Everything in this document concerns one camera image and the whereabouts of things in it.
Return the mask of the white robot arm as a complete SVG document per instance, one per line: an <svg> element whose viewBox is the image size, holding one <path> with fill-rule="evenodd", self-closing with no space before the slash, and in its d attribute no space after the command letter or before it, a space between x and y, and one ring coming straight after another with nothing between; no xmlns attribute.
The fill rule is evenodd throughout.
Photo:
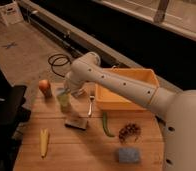
<svg viewBox="0 0 196 171"><path fill-rule="evenodd" d="M100 67L100 57L95 52L74 60L65 76L65 86L72 93L85 82L97 83L165 122L163 171L196 171L196 90L175 93L117 75Z"/></svg>

